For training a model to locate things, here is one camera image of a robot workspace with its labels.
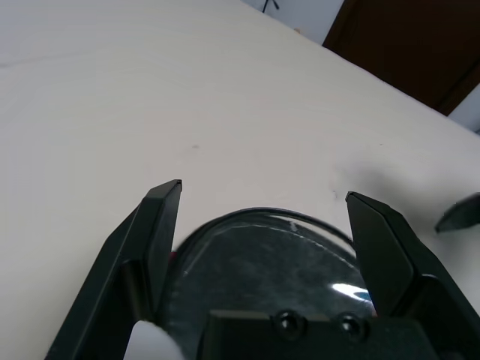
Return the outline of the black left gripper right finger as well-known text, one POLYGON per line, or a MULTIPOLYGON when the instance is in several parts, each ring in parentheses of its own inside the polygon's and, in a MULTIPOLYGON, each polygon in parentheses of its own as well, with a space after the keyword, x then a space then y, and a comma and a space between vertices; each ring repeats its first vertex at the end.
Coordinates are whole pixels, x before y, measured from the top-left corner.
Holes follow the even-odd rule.
POLYGON ((346 196, 358 267, 380 317, 417 322, 444 359, 479 358, 479 315, 402 214, 346 196))

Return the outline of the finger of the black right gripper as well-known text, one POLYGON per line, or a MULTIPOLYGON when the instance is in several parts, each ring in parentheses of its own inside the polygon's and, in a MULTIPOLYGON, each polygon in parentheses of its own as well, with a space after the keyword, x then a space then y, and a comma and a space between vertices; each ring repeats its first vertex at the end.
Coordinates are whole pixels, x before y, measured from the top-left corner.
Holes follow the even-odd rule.
POLYGON ((437 233, 464 230, 479 225, 480 195, 474 193, 452 205, 436 223, 437 233))

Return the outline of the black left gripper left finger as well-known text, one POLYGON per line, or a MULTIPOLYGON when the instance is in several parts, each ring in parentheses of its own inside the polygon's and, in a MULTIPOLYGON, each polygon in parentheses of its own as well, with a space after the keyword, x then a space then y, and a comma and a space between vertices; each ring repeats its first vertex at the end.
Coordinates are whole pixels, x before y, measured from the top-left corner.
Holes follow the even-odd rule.
POLYGON ((135 324, 156 320, 181 192, 178 179, 153 187, 107 238, 48 359, 123 359, 135 324))

